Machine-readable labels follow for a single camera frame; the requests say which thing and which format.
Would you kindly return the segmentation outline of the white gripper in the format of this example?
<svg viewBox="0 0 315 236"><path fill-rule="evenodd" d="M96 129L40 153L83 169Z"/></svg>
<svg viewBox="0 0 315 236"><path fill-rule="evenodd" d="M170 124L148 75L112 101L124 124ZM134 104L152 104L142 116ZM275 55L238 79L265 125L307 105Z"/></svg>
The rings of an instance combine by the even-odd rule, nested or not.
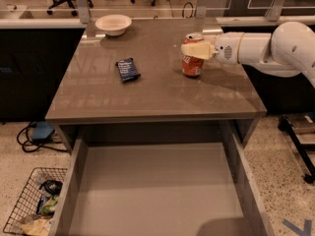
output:
<svg viewBox="0 0 315 236"><path fill-rule="evenodd" d="M238 50L243 32L227 32L220 34L213 46L208 41L190 42L181 45L183 55L209 60L213 56L223 64L237 64Z"/></svg>

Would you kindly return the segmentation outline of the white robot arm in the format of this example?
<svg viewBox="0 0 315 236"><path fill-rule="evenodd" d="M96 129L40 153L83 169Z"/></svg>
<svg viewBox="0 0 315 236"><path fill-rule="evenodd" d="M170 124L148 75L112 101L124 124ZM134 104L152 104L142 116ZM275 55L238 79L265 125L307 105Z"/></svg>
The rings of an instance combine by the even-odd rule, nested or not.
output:
<svg viewBox="0 0 315 236"><path fill-rule="evenodd" d="M229 31L202 35L181 45L183 55L223 64L251 66L282 78L302 74L315 88L315 32L300 22L286 22L273 33Z"/></svg>

